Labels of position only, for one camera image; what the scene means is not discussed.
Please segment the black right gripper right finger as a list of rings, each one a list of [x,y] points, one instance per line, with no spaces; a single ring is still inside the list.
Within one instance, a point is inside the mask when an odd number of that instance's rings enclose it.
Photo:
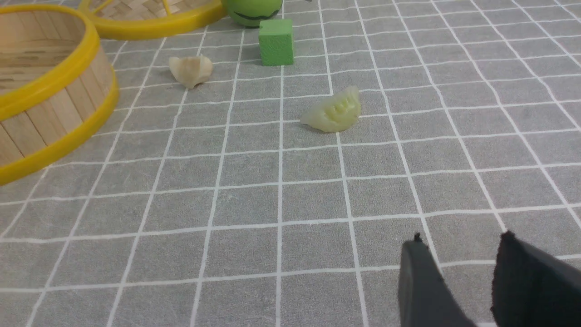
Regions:
[[[504,232],[492,278],[491,311],[498,327],[578,327],[581,273]]]

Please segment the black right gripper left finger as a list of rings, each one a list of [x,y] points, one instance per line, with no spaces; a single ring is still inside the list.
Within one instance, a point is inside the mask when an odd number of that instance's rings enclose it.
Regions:
[[[419,233],[401,247],[399,319],[402,327],[475,327],[442,277]]]

